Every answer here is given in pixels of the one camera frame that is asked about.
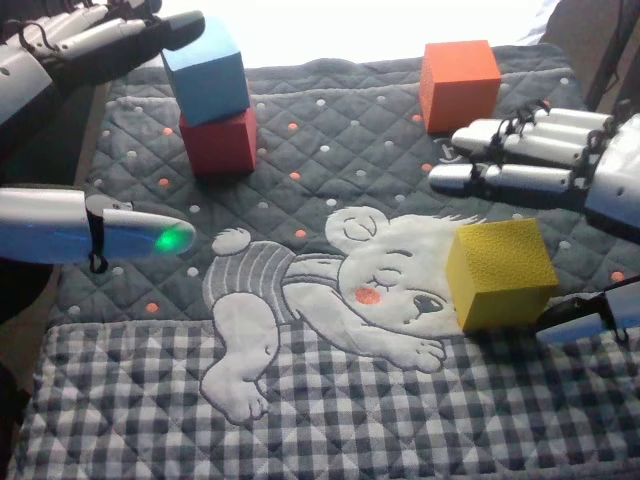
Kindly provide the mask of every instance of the white bear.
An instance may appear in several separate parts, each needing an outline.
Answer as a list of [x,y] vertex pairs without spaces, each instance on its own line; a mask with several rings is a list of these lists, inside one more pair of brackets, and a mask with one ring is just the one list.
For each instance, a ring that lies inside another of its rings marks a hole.
[[445,265],[458,227],[475,217],[404,215],[370,207],[336,211],[327,240],[344,256],[296,256],[242,229],[213,242],[204,300],[226,353],[209,367],[201,393],[227,420],[259,419],[268,402],[258,379],[276,357],[279,326],[304,321],[335,348],[384,358],[402,369],[441,368],[438,340],[460,334]]

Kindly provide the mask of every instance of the toy block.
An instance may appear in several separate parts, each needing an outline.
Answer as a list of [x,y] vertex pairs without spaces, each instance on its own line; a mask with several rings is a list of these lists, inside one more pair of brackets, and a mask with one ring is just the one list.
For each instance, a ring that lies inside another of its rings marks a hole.
[[501,78],[487,41],[427,44],[420,78],[427,132],[450,132],[491,118]]
[[533,323],[558,286],[535,219],[460,227],[446,270],[465,332]]
[[164,50],[162,58],[189,126],[230,117],[249,108],[240,50],[219,19],[206,18],[200,38],[175,52]]
[[197,127],[180,116],[180,132],[193,173],[247,173],[256,168],[256,114],[240,115]]

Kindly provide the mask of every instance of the orange polka dot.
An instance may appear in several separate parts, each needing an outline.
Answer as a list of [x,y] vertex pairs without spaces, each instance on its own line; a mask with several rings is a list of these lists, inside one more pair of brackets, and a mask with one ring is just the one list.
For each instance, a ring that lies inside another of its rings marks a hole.
[[356,300],[363,305],[375,305],[380,303],[380,294],[373,288],[359,288],[356,290]]
[[611,274],[611,281],[613,282],[621,282],[624,280],[624,273],[622,272],[613,272]]

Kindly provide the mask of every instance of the orange cube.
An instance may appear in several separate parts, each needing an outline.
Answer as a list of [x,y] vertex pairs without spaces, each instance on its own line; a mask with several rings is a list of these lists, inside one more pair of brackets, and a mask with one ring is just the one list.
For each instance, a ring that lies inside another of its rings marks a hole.
[[427,44],[420,80],[427,132],[450,132],[479,118],[491,118],[500,82],[500,70],[486,40]]

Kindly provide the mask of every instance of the checkered fabric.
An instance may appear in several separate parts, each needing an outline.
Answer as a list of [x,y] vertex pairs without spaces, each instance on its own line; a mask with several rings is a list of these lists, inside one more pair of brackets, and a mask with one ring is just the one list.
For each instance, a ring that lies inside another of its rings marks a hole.
[[[504,75],[496,115],[537,98],[581,106],[554,47],[495,53]],[[419,60],[247,75],[258,167],[215,186],[191,175],[163,72],[114,84],[90,183],[181,210],[198,241],[179,258],[113,262],[103,276],[64,269],[10,478],[637,478],[635,332],[627,348],[604,336],[563,350],[525,330],[453,337],[442,369],[424,374],[343,352],[293,322],[280,326],[279,352],[258,381],[266,415],[236,426],[204,398],[200,381],[225,344],[202,278],[225,228],[296,255],[336,254],[324,226],[348,205],[387,218],[535,216],[564,293],[640,272],[637,247],[577,214],[432,192],[423,165],[452,159],[446,140],[414,120]]]

